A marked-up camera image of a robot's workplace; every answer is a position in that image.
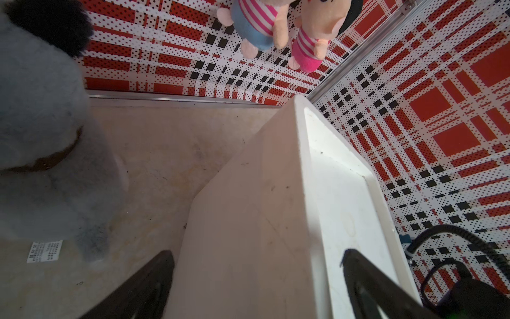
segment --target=coiled black wire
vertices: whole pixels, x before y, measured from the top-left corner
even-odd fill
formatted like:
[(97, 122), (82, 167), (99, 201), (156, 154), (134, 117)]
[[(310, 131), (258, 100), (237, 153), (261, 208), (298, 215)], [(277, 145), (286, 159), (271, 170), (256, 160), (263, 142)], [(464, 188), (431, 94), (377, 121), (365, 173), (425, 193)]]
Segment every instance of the coiled black wire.
[(475, 234), (455, 225), (436, 225), (425, 230), (423, 233), (418, 235), (418, 237), (416, 237), (416, 239), (413, 240), (413, 242), (406, 249), (407, 258), (412, 259), (414, 253), (427, 239), (440, 233), (451, 233), (460, 236), (472, 243), (475, 247), (480, 249), (490, 260), (492, 260), (492, 262), (499, 268), (499, 270), (501, 270), (506, 279), (510, 281), (510, 265), (503, 257), (503, 255), (498, 255), (498, 253), (489, 244), (487, 244)]
[(455, 265), (458, 270), (458, 274), (461, 277), (461, 279), (464, 278), (472, 278), (471, 273), (469, 272), (466, 265), (461, 263), (457, 260), (443, 260), (437, 265), (435, 265), (427, 274), (427, 277), (425, 277), (425, 280), (421, 283), (420, 287), (420, 293), (421, 293), (421, 299), (423, 301), (423, 305), (427, 307), (428, 309), (434, 311), (436, 306), (427, 298), (427, 295), (425, 294), (425, 287), (428, 285), (428, 281), (432, 278), (432, 276), (444, 265)]

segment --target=beige floor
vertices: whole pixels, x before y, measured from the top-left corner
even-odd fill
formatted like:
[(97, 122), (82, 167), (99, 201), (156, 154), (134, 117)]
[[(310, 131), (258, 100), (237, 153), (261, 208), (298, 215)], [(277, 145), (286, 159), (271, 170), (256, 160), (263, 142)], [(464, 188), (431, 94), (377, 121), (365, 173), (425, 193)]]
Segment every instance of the beige floor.
[(176, 259), (191, 201), (274, 109), (95, 108), (130, 177), (111, 253), (86, 264), (70, 241), (27, 264), (31, 243), (0, 241), (0, 317), (76, 318), (164, 249)]

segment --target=pink striped shirt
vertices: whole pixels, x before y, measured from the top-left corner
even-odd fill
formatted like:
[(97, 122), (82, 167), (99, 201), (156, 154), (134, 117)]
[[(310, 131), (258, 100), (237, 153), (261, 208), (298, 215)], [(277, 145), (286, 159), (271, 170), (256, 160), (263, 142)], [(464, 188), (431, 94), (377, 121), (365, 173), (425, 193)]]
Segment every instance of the pink striped shirt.
[(279, 7), (266, 6), (259, 0), (239, 0), (239, 7), (252, 27), (265, 36), (273, 36), (273, 25)]
[(303, 31), (303, 29), (299, 29), (299, 32), (297, 33), (295, 42), (297, 42), (297, 47), (299, 48), (301, 53), (303, 53), (305, 56), (307, 56), (309, 58), (319, 60), (314, 55), (314, 46), (315, 46), (315, 43), (317, 43), (317, 39), (310, 38)]

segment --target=stuffed animal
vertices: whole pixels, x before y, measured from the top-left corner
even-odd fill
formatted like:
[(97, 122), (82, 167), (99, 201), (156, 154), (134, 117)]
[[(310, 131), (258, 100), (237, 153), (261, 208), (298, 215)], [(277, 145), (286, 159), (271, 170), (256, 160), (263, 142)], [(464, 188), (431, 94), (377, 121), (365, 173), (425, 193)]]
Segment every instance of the stuffed animal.
[(306, 0), (294, 24), (300, 28), (291, 45), (289, 68), (315, 71), (326, 57), (331, 40), (359, 16), (363, 0)]
[(243, 39), (241, 53), (253, 59), (259, 50), (282, 49), (289, 42), (287, 13), (292, 0), (234, 0), (232, 8), (216, 12), (224, 26), (236, 28)]
[(127, 175), (92, 118), (73, 57), (93, 34), (78, 0), (0, 4), (0, 235), (108, 251)]

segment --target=brown collar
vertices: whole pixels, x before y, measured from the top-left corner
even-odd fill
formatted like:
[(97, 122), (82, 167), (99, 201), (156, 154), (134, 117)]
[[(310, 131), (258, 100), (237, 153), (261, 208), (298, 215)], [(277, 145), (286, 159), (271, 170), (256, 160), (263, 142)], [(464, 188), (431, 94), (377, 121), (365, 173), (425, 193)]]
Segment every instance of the brown collar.
[(76, 139), (74, 142), (66, 147), (65, 149), (61, 150), (60, 152), (56, 152), (51, 154), (50, 156), (41, 157), (35, 161), (35, 164), (32, 166), (25, 165), (20, 167), (13, 167), (6, 169), (7, 171), (16, 171), (16, 172), (28, 172), (28, 171), (44, 171), (48, 170), (50, 168), (53, 168), (57, 166), (58, 163), (62, 162), (64, 158), (69, 155), (69, 153), (72, 152), (76, 144), (78, 144), (78, 141), (80, 139), (80, 136), (82, 134), (83, 127), (80, 127), (76, 130)]

